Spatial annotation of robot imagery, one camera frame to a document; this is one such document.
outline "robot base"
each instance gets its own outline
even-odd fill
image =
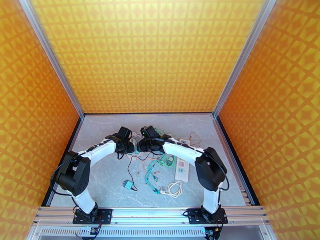
[[[190,208],[184,213],[187,216],[190,224],[227,224],[228,219],[226,212],[223,208],[219,207],[218,210],[211,214],[201,206],[199,208]]]
[[[101,220],[102,225],[109,225],[112,218],[112,209],[98,209],[96,204],[94,215],[86,214],[82,210],[77,209],[73,217],[73,224],[99,224]]]

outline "marble floor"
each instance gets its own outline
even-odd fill
[[[221,193],[222,206],[245,206],[209,113],[87,115],[72,150],[75,152],[85,150],[102,141],[107,135],[118,132],[121,126],[140,132],[141,127],[148,125],[162,129],[166,134],[176,139],[189,139],[191,133],[196,133],[192,134],[192,144],[197,144],[196,146],[201,148],[213,147],[224,162],[230,181],[230,189]],[[129,162],[130,159],[126,155],[121,160],[117,160],[117,154],[113,153],[91,168],[88,190],[99,207],[195,207],[202,204],[203,188],[198,182],[193,166],[190,166],[189,181],[183,184],[182,195],[178,198],[172,198],[167,195],[155,194],[145,184],[145,172],[140,160],[133,160],[130,165],[130,172],[138,191],[124,188],[122,182],[126,179],[131,180],[127,171]],[[169,183],[175,182],[175,165],[168,168],[157,164],[154,171],[159,172],[157,174],[159,181],[151,180],[151,182],[157,188],[161,186],[166,188]],[[62,189],[58,187],[57,191],[62,192]],[[74,206],[74,203],[69,197],[54,195],[50,206]]]

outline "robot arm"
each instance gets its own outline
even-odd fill
[[[215,213],[219,208],[219,191],[226,178],[227,169],[217,152],[207,149],[195,148],[177,141],[164,134],[160,136],[152,126],[141,128],[144,139],[137,149],[139,152],[161,151],[182,158],[196,167],[198,180],[204,187],[204,201],[202,207],[209,213]]]
[[[166,134],[160,136],[152,126],[142,128],[141,134],[144,139],[137,144],[139,152],[161,151],[180,157],[196,167],[198,180],[204,187],[202,215],[206,222],[211,222],[212,216],[220,209],[218,189],[227,173],[216,151],[211,147],[204,150],[188,146]],[[107,136],[85,151],[70,151],[66,154],[55,180],[79,206],[76,214],[90,222],[95,221],[98,205],[87,190],[90,168],[108,154],[117,152],[119,159],[119,154],[134,152],[130,139],[131,131],[121,127],[118,133]]]
[[[92,214],[98,208],[92,199],[87,186],[89,183],[90,168],[105,156],[114,152],[126,154],[134,152],[134,145],[130,142],[131,131],[121,127],[119,132],[107,136],[102,142],[91,146],[85,151],[68,152],[62,162],[56,182],[72,195],[74,202],[85,214]]]

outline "yellow patterned wall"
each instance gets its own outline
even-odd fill
[[[0,0],[0,239],[25,239],[78,115],[17,0]]]
[[[85,113],[211,112],[264,0],[31,0]]]
[[[278,0],[220,118],[278,239],[320,239],[320,0]]]

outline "white power strip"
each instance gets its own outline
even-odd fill
[[[179,139],[179,141],[190,145],[190,140]],[[174,178],[184,182],[188,182],[189,180],[189,163],[179,157],[177,158],[176,174]]]

